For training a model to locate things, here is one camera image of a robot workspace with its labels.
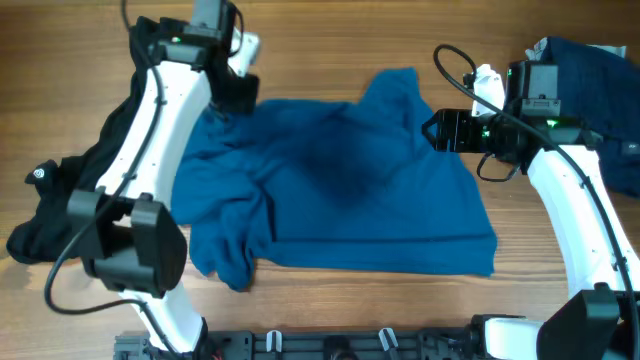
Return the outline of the blue t-shirt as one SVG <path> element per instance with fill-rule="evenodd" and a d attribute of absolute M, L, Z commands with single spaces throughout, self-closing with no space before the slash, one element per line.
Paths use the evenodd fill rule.
<path fill-rule="evenodd" d="M 273 99 L 205 110 L 176 174 L 171 213 L 190 258 L 231 289 L 255 263 L 488 276 L 497 237 L 458 155 L 422 136 L 417 72 L 376 74 L 355 102 Z"/>

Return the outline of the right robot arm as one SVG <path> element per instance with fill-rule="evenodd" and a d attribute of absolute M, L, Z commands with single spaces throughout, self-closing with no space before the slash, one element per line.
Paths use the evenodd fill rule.
<path fill-rule="evenodd" d="M 457 85 L 471 109 L 441 109 L 423 127 L 438 150 L 478 153 L 526 175 L 559 244 L 569 298 L 549 319 L 477 315 L 461 342 L 467 359 L 635 359 L 639 258 L 602 180 L 598 136 L 560 111 L 559 70 L 475 67 Z"/>

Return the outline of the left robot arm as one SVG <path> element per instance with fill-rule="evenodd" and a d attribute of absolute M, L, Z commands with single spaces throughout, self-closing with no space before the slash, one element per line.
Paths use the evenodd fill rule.
<path fill-rule="evenodd" d="M 170 214 L 173 184 L 192 130 L 212 108 L 249 113 L 259 81 L 249 71 L 259 40 L 229 1 L 198 1 L 187 21 L 168 19 L 148 39 L 131 36 L 146 85 L 113 162 L 91 191 L 68 203 L 70 248 L 85 272 L 118 294 L 145 324 L 153 359 L 212 359 L 204 318 L 181 277 L 187 242 Z"/>

